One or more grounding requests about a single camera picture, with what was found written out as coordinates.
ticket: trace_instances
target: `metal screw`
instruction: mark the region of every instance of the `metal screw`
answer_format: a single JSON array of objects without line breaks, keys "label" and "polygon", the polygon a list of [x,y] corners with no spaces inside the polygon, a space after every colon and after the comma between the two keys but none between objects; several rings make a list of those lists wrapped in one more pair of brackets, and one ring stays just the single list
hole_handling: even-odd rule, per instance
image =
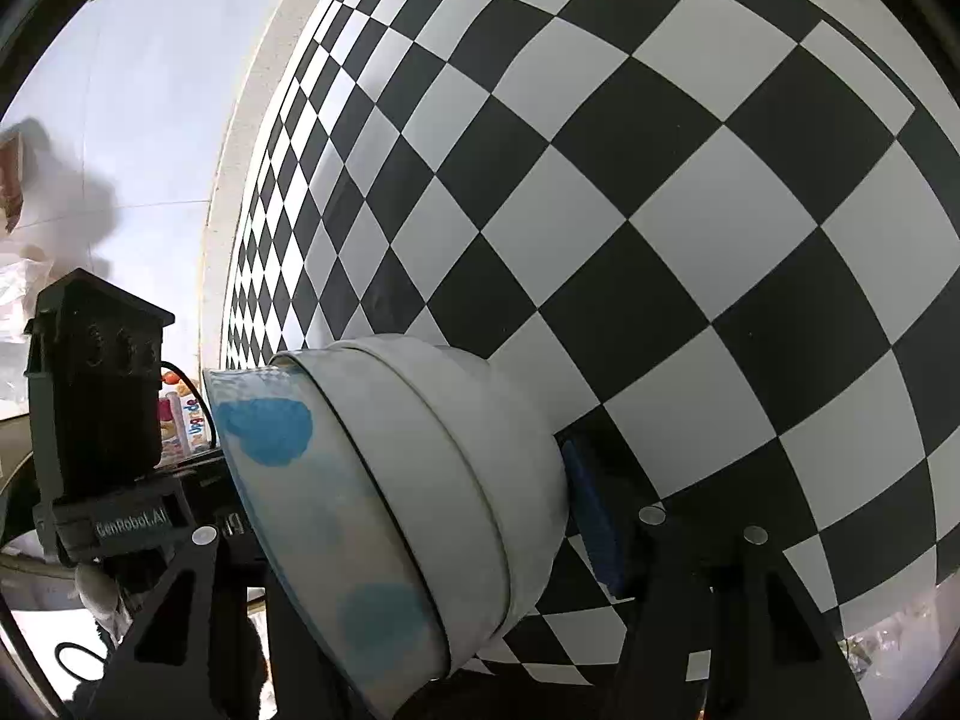
[{"label": "metal screw", "polygon": [[640,510],[640,522],[647,525],[662,525],[666,521],[666,512],[659,506],[644,506]]},{"label": "metal screw", "polygon": [[760,525],[748,525],[743,529],[743,538],[746,538],[751,544],[765,544],[770,536],[760,527]]},{"label": "metal screw", "polygon": [[217,529],[212,525],[200,525],[190,538],[193,539],[196,546],[205,547],[217,541]]}]

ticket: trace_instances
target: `white wall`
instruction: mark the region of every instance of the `white wall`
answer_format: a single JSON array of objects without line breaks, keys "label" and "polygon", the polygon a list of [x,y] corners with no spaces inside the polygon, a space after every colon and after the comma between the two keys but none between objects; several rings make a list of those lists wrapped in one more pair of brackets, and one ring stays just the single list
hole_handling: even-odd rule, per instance
[{"label": "white wall", "polygon": [[0,122],[26,136],[13,240],[173,311],[163,354],[193,372],[214,172],[279,1],[90,1]]}]

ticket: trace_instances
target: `black cable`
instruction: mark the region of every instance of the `black cable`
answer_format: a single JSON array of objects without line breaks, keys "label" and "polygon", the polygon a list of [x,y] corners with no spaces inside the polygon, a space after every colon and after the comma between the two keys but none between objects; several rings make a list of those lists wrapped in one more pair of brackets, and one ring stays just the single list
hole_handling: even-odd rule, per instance
[{"label": "black cable", "polygon": [[193,382],[190,380],[190,377],[187,376],[179,367],[176,367],[172,362],[165,362],[164,360],[160,361],[160,367],[165,367],[166,370],[171,370],[181,377],[181,381],[186,384],[187,389],[191,394],[197,399],[197,402],[200,404],[200,408],[203,409],[203,416],[206,417],[206,423],[210,426],[210,449],[217,448],[217,428],[213,424],[213,417],[210,415],[210,409],[206,408],[206,401],[203,400],[203,396],[197,391],[197,388],[193,386]]},{"label": "black cable", "polygon": [[77,682],[80,682],[80,683],[96,683],[96,682],[99,682],[99,680],[88,680],[86,677],[81,677],[81,676],[80,676],[79,674],[77,674],[76,672],[71,671],[69,668],[67,668],[66,665],[64,665],[64,662],[61,660],[61,657],[60,657],[61,652],[63,652],[64,650],[79,650],[80,652],[85,653],[85,654],[87,654],[88,656],[90,656],[90,658],[95,658],[95,659],[97,659],[101,664],[104,664],[104,666],[107,665],[107,659],[106,659],[106,658],[104,658],[102,655],[96,654],[95,652],[93,652],[93,650],[88,650],[88,649],[86,649],[85,646],[83,646],[83,645],[81,645],[81,644],[75,644],[75,643],[72,642],[72,641],[62,641],[60,644],[58,644],[58,645],[56,645],[56,647],[54,647],[54,660],[56,661],[56,664],[57,664],[61,669],[64,669],[64,671],[65,671],[67,674],[69,674],[71,677],[73,677]]}]

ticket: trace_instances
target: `checkerboard pattern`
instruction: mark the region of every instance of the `checkerboard pattern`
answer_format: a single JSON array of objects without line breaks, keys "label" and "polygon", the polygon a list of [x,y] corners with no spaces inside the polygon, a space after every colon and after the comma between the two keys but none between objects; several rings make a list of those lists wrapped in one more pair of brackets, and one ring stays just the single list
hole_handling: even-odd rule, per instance
[{"label": "checkerboard pattern", "polygon": [[[292,63],[226,367],[472,351],[632,511],[766,528],[839,637],[960,565],[960,156],[846,28],[807,0],[334,0]],[[470,667],[603,685],[629,608],[571,532]]]}]

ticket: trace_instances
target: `blue paint spot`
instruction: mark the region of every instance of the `blue paint spot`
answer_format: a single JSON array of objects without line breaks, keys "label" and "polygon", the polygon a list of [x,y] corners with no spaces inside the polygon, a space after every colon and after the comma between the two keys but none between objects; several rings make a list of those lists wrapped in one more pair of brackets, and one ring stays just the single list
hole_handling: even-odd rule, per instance
[{"label": "blue paint spot", "polygon": [[240,439],[240,446],[261,466],[286,466],[304,454],[313,435],[309,409],[299,400],[255,398],[221,403],[217,427]]},{"label": "blue paint spot", "polygon": [[421,599],[405,584],[363,584],[338,608],[349,646],[346,666],[355,680],[372,680],[395,668],[416,646],[426,625]]}]

